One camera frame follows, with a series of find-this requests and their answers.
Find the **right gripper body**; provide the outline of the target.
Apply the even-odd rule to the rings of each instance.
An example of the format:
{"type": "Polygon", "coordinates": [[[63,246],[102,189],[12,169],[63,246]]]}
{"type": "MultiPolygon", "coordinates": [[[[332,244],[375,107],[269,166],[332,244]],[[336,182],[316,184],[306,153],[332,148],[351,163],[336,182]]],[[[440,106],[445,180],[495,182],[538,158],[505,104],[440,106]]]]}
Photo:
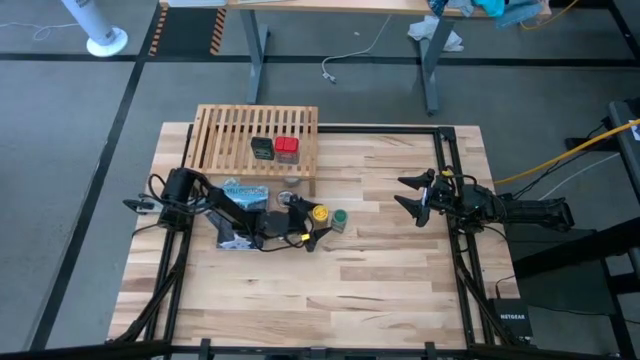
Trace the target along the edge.
{"type": "Polygon", "coordinates": [[[453,172],[425,173],[426,195],[424,206],[440,214],[459,216],[462,214],[460,197],[457,195],[453,172]]]}

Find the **red-lidded smoked paprika tin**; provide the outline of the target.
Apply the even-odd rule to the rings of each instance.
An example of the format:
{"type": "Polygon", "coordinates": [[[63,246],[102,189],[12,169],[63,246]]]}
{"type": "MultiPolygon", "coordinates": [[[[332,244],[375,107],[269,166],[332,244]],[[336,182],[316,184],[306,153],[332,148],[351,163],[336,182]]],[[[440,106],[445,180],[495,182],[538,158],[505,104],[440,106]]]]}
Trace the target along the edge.
{"type": "Polygon", "coordinates": [[[276,161],[280,164],[298,164],[299,146],[300,142],[296,137],[278,136],[274,145],[276,161]]]}

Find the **white cloth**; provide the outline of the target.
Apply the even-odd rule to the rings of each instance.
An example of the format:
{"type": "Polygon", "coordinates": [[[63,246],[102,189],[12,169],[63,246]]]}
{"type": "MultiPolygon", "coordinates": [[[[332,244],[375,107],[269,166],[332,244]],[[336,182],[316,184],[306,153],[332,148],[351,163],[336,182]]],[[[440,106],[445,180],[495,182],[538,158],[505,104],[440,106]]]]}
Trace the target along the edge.
{"type": "MultiPolygon", "coordinates": [[[[437,17],[427,15],[421,22],[410,24],[407,35],[415,41],[431,41],[439,22],[440,20],[437,17]]],[[[463,50],[463,39],[455,31],[451,30],[443,47],[443,51],[462,52],[463,50]]]]}

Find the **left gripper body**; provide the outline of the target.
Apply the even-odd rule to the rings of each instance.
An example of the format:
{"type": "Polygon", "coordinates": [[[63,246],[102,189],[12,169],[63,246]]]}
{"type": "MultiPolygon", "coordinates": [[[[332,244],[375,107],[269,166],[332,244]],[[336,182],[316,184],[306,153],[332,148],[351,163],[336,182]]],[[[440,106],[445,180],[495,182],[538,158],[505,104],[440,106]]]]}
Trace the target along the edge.
{"type": "Polygon", "coordinates": [[[259,217],[258,233],[264,238],[307,233],[305,221],[306,216],[294,209],[265,212],[259,217]]]}

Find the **black side table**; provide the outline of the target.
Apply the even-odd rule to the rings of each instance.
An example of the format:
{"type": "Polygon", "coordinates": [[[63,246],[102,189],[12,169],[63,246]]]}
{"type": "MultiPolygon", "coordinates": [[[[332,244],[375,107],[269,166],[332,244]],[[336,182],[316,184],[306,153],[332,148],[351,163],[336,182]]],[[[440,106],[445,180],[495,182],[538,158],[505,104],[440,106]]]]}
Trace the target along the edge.
{"type": "MultiPolygon", "coordinates": [[[[610,102],[608,113],[612,128],[640,120],[640,97],[610,102]]],[[[640,123],[617,133],[616,139],[628,178],[640,203],[640,123]]]]}

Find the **stack of papers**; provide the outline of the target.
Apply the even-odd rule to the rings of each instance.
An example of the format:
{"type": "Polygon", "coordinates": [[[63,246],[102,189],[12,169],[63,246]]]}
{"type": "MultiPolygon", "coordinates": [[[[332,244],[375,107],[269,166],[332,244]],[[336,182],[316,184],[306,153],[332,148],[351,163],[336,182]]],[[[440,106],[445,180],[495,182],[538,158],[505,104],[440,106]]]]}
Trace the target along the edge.
{"type": "MultiPolygon", "coordinates": [[[[236,178],[228,178],[222,185],[224,193],[243,210],[266,210],[269,203],[269,189],[266,186],[241,185],[236,178]]],[[[252,241],[238,235],[231,222],[210,210],[207,219],[217,229],[216,247],[223,250],[256,250],[252,241]]]]}

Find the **black aluminium table frame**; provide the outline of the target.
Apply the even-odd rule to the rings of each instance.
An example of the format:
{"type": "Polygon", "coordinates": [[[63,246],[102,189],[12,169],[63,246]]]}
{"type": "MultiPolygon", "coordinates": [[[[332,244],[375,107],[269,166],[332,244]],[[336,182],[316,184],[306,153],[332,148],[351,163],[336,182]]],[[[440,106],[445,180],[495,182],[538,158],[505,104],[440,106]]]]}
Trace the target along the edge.
{"type": "Polygon", "coordinates": [[[401,177],[443,163],[491,185],[479,128],[459,126],[455,133],[446,140],[424,127],[323,126],[315,200],[345,210],[348,222],[313,252],[220,250],[205,217],[175,236],[156,227],[153,216],[141,217],[110,335],[125,331],[186,244],[183,278],[162,303],[149,339],[184,350],[202,340],[270,350],[420,350],[429,342],[459,350],[481,341],[485,322],[473,298],[460,296],[453,259],[463,256],[486,288],[501,283],[513,298],[518,289],[507,243],[494,230],[473,243],[452,239],[437,214],[418,228],[397,202],[414,196],[401,177]]]}

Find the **black Netgear router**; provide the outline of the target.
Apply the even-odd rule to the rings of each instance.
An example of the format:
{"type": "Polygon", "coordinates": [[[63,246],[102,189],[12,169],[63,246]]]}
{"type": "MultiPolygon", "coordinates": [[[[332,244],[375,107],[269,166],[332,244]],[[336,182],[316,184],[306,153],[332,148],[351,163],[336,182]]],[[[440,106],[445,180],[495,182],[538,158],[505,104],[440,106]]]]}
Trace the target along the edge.
{"type": "Polygon", "coordinates": [[[529,345],[533,332],[527,305],[521,299],[494,298],[489,300],[502,324],[515,337],[529,345]]]}

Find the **grey-blue garment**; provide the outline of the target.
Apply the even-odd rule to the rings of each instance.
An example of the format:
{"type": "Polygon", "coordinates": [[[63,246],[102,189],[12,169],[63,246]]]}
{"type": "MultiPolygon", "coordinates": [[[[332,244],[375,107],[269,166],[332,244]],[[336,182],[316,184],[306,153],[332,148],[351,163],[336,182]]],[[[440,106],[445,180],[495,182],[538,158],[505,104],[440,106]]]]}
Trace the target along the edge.
{"type": "Polygon", "coordinates": [[[517,25],[537,16],[544,8],[545,5],[540,0],[509,0],[503,13],[496,18],[496,27],[517,25]]]}

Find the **wooden desk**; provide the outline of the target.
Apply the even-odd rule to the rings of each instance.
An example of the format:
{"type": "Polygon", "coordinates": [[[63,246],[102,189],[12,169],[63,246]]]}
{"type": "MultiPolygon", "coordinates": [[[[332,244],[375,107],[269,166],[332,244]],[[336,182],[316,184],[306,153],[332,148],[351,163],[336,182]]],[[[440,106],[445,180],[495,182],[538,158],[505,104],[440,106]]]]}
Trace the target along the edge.
{"type": "MultiPolygon", "coordinates": [[[[256,20],[257,10],[332,12],[332,13],[380,13],[393,15],[433,15],[427,0],[158,0],[163,7],[174,8],[215,8],[240,12],[251,61],[251,72],[247,103],[258,102],[267,39],[270,35],[266,25],[256,20]]],[[[431,41],[418,42],[421,80],[424,90],[427,114],[439,111],[436,90],[436,67],[443,52],[449,32],[453,30],[455,19],[463,15],[459,9],[447,5],[431,41]]]]}

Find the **teal garment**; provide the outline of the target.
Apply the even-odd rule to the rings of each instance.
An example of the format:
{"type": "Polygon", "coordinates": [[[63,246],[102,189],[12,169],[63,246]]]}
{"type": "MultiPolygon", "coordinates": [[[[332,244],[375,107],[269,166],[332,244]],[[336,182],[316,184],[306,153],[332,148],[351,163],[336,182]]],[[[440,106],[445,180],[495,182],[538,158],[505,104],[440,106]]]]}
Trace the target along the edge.
{"type": "Polygon", "coordinates": [[[481,8],[489,17],[501,17],[511,0],[472,0],[474,6],[481,8]]]}

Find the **wooden slatted shelf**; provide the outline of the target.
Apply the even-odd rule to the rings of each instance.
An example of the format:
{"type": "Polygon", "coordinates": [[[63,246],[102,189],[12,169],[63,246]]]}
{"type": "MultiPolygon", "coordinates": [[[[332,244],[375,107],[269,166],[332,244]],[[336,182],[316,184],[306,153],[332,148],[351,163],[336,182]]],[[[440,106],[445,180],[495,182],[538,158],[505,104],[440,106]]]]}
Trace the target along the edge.
{"type": "Polygon", "coordinates": [[[185,166],[208,176],[297,178],[316,195],[318,109],[313,106],[200,105],[185,166]],[[299,162],[280,164],[254,156],[255,137],[299,140],[299,162]]]}

